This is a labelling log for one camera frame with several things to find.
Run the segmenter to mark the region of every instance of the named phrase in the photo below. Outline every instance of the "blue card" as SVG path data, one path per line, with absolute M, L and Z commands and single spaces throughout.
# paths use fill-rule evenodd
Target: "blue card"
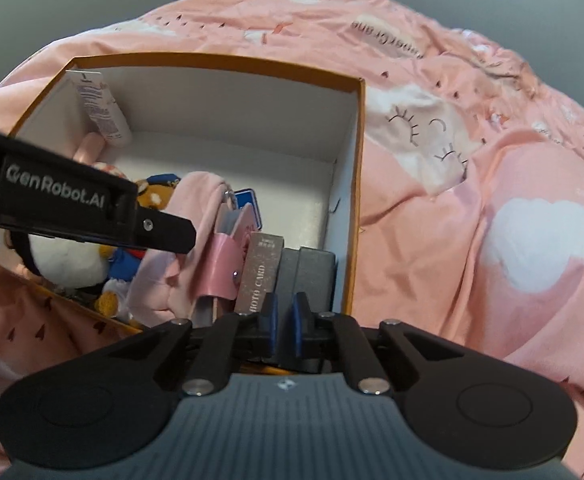
M 254 215 L 256 216 L 256 227 L 259 231 L 263 228 L 263 222 L 261 220 L 261 210 L 259 210 L 259 204 L 256 201 L 256 193 L 253 189 L 241 189 L 234 192 L 236 197 L 236 205 L 238 208 L 243 207 L 245 204 L 251 204 L 254 208 Z

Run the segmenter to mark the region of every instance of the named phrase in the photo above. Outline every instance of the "open cardboard box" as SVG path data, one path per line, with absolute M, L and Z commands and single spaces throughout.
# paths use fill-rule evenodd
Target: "open cardboard box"
M 263 231 L 337 257 L 333 310 L 349 313 L 358 237 L 363 80 L 290 63 L 217 54 L 73 59 L 11 136 L 71 158 L 97 131 L 66 70 L 101 72 L 133 134 L 98 160 L 131 180 L 211 171 L 253 188 Z M 20 258 L 0 246 L 0 265 Z

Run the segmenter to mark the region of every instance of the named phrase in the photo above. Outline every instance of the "gray ribbed robot base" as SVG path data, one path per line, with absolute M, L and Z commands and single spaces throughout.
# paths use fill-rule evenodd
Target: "gray ribbed robot base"
M 0 476 L 0 480 L 575 478 L 559 460 L 513 472 L 455 462 L 414 436 L 391 399 L 353 391 L 342 374 L 235 374 L 217 394 L 182 400 L 163 432 L 126 460 L 80 471 L 43 470 L 16 462 Z

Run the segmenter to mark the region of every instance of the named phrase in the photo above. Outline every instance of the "pink blanket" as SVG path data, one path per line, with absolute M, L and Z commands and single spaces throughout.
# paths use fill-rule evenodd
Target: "pink blanket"
M 353 314 L 562 383 L 579 411 L 564 462 L 584 478 L 584 110 L 514 52 L 391 0 L 180 0 L 33 55 L 0 84 L 0 130 L 72 57 L 158 50 L 366 79 Z M 29 359 L 1 330 L 6 364 Z

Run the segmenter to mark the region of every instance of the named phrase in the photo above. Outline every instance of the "silver screw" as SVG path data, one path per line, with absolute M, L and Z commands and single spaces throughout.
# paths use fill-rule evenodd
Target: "silver screw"
M 380 377 L 368 377 L 358 383 L 358 389 L 364 394 L 381 395 L 390 389 L 390 383 Z
M 187 395 L 201 397 L 211 394 L 214 390 L 214 385 L 207 379 L 190 379 L 183 383 L 183 391 Z

